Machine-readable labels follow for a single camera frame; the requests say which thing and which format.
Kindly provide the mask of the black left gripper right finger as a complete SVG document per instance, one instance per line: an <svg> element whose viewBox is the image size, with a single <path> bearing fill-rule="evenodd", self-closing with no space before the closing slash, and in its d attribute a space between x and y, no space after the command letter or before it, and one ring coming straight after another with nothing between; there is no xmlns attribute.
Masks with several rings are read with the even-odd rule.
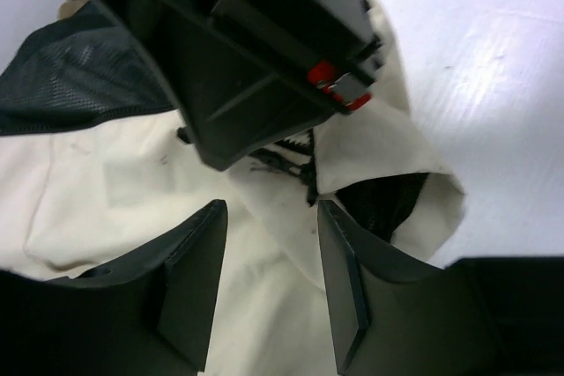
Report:
<svg viewBox="0 0 564 376"><path fill-rule="evenodd" d="M560 375L563 260L421 262L334 202L318 233L341 375Z"/></svg>

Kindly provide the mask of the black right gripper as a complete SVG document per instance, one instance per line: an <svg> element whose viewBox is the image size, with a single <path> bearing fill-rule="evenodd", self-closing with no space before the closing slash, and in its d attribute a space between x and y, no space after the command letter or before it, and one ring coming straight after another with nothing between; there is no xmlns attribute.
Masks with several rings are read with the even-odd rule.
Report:
<svg viewBox="0 0 564 376"><path fill-rule="evenodd" d="M163 18L163 73L215 169L369 101L382 43L367 0L99 1L140 40Z"/></svg>

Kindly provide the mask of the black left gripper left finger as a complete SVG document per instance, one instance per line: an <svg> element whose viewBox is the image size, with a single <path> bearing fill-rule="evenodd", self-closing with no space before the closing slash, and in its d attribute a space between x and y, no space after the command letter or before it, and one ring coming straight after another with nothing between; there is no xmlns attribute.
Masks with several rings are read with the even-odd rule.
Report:
<svg viewBox="0 0 564 376"><path fill-rule="evenodd" d="M4 375L196 375L206 366L227 206L75 278L1 274Z"/></svg>

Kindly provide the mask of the cream jacket with black lining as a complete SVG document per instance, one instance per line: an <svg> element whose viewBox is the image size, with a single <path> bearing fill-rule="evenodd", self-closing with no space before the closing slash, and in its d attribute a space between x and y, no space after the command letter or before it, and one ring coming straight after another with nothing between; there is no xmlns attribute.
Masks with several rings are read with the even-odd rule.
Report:
<svg viewBox="0 0 564 376"><path fill-rule="evenodd" d="M78 277L222 200L226 248L196 375L338 374L319 204L424 263L464 215L459 181L412 121L388 17L367 1L382 43L367 104L218 170L163 73L163 18L140 40L99 0L67 0L1 76L1 274Z"/></svg>

